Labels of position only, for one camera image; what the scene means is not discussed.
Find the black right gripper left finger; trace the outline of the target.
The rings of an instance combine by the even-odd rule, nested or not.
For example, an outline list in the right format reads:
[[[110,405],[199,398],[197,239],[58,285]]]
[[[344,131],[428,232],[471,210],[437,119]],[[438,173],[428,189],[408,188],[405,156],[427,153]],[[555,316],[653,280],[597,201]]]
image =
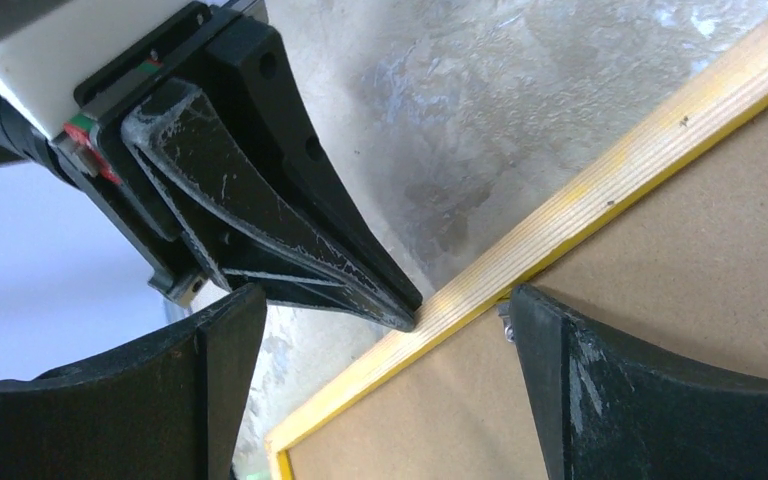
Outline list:
[[[266,320],[246,285],[126,344],[0,381],[0,479],[227,479]]]

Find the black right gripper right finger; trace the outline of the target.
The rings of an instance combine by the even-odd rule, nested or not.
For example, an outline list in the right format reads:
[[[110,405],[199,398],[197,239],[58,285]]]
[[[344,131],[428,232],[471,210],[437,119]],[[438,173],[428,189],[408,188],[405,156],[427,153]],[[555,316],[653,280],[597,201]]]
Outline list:
[[[768,379],[592,319],[531,285],[510,319],[552,479],[768,479]]]

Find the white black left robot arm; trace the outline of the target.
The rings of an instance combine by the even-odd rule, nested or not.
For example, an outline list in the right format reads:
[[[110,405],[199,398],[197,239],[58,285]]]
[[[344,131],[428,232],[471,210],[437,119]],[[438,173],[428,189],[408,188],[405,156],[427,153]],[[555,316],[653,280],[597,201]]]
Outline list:
[[[261,1],[0,1],[0,166],[77,188],[186,305],[206,283],[416,327]]]

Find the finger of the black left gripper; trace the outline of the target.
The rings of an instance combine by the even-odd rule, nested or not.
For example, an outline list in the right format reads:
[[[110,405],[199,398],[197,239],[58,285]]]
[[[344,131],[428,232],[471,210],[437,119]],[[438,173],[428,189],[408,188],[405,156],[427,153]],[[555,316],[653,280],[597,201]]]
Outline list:
[[[258,172],[197,85],[162,83],[124,117],[121,137],[214,281],[256,283],[282,306],[416,328],[413,307]]]
[[[370,231],[319,142],[278,31],[241,16],[205,54],[207,95],[258,172],[417,310],[421,294]]]

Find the yellow picture frame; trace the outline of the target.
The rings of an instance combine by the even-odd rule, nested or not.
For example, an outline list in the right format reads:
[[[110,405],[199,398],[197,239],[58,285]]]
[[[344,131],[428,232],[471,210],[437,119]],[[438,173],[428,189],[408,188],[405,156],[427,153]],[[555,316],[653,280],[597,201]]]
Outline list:
[[[768,18],[685,83],[419,310],[270,431],[269,473],[290,479],[292,447],[545,270],[768,107]]]

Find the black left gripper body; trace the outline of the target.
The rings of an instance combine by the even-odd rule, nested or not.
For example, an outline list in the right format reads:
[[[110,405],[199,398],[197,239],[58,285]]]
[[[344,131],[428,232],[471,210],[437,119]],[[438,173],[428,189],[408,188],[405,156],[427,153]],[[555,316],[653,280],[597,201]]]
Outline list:
[[[52,142],[65,177],[81,190],[152,267],[152,288],[183,307],[208,275],[184,228],[121,138],[122,119],[148,94],[175,52],[197,46],[234,16],[268,20],[262,1],[191,1],[79,84],[78,112]]]

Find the brown frame backing board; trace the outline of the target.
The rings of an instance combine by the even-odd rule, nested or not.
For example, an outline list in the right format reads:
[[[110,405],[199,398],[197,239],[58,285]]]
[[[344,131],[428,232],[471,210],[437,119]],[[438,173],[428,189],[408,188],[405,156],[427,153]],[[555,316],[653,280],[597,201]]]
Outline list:
[[[686,357],[768,378],[768,108],[535,285]],[[298,479],[542,479],[512,344],[481,316],[290,450]]]

